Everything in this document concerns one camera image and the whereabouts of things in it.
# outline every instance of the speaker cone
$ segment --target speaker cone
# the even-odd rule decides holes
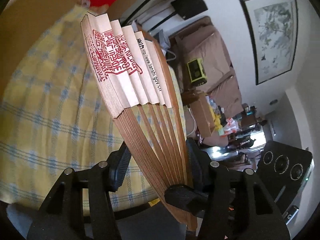
[[[273,153],[272,152],[266,152],[263,156],[263,163],[264,164],[270,164],[273,160]]]
[[[301,178],[302,174],[303,174],[303,166],[300,163],[298,163],[292,167],[290,171],[290,178],[292,180],[298,180]]]
[[[289,166],[289,158],[283,155],[280,155],[274,165],[275,172],[278,174],[283,174],[286,172]]]

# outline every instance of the white cord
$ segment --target white cord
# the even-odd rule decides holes
[[[188,107],[188,110],[189,110],[189,112],[190,112],[190,114],[191,114],[191,117],[192,117],[193,121],[195,122],[195,127],[193,128],[193,131],[192,131],[191,133],[188,133],[188,134],[187,134],[187,136],[189,136],[190,134],[192,134],[192,133],[197,129],[196,119],[195,119],[195,117],[193,116],[193,114],[191,113],[191,108]]]

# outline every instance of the metal screw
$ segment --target metal screw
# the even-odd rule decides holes
[[[210,162],[210,165],[211,165],[212,167],[214,167],[214,168],[218,168],[218,167],[219,167],[219,163],[216,162],[216,161]]]
[[[64,170],[64,174],[66,174],[66,175],[69,175],[69,174],[71,174],[73,172],[73,170],[71,169],[71,168],[66,168],[65,170]]]
[[[104,167],[108,166],[108,163],[106,161],[102,161],[102,162],[99,162],[98,165],[99,165],[100,168],[104,168]]]
[[[247,169],[245,169],[245,173],[248,175],[252,175],[252,174],[254,174],[254,171],[250,168],[247,168]]]

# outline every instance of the painting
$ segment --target painting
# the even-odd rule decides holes
[[[251,36],[256,85],[292,70],[297,0],[240,0]]]

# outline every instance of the green and black device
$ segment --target green and black device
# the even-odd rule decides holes
[[[196,58],[187,63],[191,84],[195,87],[206,84],[207,76],[205,75],[202,65],[202,58]]]

